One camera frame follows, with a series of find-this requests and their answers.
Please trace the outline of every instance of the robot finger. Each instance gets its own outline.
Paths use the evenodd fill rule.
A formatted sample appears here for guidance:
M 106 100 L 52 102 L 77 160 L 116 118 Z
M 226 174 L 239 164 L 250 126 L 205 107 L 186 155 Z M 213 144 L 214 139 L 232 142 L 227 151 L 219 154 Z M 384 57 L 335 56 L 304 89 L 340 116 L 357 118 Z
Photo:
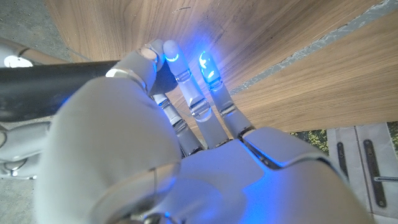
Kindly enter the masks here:
M 193 77 L 181 48 L 176 42 L 168 40 L 163 44 L 163 51 L 209 149 L 228 142 L 228 136 Z
M 152 99 L 163 109 L 170 124 L 173 126 L 175 134 L 178 138 L 181 150 L 185 156 L 192 155 L 203 150 L 203 146 L 189 128 L 187 122 L 181 118 L 181 115 L 175 109 L 173 104 L 165 94 L 153 95 Z
M 0 164 L 0 177 L 13 179 L 36 179 L 40 154 L 15 162 Z
M 210 95 L 226 127 L 234 138 L 242 139 L 243 134 L 253 130 L 254 127 L 235 106 L 211 54 L 203 52 L 199 57 L 199 66 Z
M 150 92 L 156 79 L 157 65 L 163 66 L 163 53 L 159 50 L 161 40 L 155 40 L 143 48 L 129 53 L 107 73 L 106 77 L 128 78 L 136 82 L 146 94 Z

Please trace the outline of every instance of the concrete ground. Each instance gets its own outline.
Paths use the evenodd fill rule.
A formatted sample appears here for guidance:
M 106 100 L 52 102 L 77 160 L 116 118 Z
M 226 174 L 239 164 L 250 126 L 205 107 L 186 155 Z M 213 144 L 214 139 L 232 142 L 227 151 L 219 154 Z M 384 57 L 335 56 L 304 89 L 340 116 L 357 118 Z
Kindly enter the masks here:
M 43 0 L 0 0 L 0 37 L 70 61 Z M 36 223 L 33 180 L 0 179 L 0 223 Z

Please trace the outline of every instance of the wooden surface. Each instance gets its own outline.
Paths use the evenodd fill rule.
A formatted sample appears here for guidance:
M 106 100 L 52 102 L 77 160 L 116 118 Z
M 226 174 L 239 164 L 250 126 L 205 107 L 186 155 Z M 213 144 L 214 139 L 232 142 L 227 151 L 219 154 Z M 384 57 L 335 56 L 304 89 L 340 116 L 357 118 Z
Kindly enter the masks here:
M 395 11 L 233 98 L 256 126 L 284 131 L 396 121 L 397 21 Z
M 176 40 L 209 99 L 197 65 L 203 50 L 213 54 L 231 90 L 378 2 L 45 0 L 66 45 L 91 60 L 120 59 L 155 38 Z M 234 99 L 256 126 L 285 131 L 398 119 L 392 112 L 397 68 L 389 64 L 396 28 L 373 22 Z M 188 112 L 179 89 L 168 96 Z M 192 117 L 184 117 L 198 133 Z

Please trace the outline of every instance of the robotic hand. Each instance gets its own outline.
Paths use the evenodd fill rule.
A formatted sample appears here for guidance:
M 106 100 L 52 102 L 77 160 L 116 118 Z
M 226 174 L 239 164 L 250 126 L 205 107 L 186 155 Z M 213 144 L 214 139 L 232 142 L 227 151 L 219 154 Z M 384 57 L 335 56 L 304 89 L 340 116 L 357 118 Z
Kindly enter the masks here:
M 209 150 L 165 95 L 147 95 L 166 61 Z M 37 178 L 39 223 L 371 223 L 326 155 L 282 131 L 255 129 L 211 55 L 199 64 L 234 140 L 180 47 L 156 40 L 58 111 Z M 181 159 L 180 148 L 191 156 Z
M 0 177 L 36 179 L 49 122 L 0 131 Z

